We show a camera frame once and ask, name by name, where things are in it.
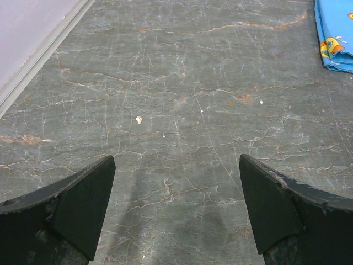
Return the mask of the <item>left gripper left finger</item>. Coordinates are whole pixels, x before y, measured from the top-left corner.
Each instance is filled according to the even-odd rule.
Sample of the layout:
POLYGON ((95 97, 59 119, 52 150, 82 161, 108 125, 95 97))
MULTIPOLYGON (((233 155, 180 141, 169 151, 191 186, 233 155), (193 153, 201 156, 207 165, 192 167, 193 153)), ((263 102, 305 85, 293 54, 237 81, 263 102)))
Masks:
POLYGON ((97 250, 115 175, 112 156, 1 202, 1 264, 88 264, 97 250))

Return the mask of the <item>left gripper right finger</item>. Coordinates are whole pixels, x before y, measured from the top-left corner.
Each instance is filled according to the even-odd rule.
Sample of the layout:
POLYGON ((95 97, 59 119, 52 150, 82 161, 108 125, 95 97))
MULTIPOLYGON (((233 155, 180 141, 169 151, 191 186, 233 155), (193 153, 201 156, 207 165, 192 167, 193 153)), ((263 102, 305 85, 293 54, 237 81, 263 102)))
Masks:
POLYGON ((240 179, 266 264, 352 264, 352 199, 286 176, 249 155, 240 179))

